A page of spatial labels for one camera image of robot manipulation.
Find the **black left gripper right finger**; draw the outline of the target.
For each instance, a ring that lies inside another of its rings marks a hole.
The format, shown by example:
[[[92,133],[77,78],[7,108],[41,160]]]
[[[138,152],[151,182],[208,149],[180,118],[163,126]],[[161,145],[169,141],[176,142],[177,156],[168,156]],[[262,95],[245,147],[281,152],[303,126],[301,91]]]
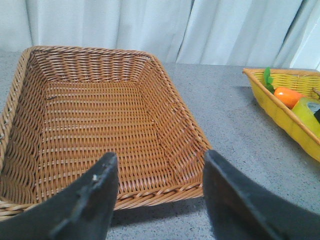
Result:
[[[318,240],[320,216],[257,184],[215,150],[204,155],[203,193],[217,240]]]

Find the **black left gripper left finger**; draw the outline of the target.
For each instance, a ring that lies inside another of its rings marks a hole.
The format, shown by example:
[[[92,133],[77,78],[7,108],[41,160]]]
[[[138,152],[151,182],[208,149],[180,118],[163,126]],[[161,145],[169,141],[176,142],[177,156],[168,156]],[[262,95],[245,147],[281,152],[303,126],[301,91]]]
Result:
[[[104,240],[118,194],[118,160],[104,154],[43,203],[0,223],[2,240]]]

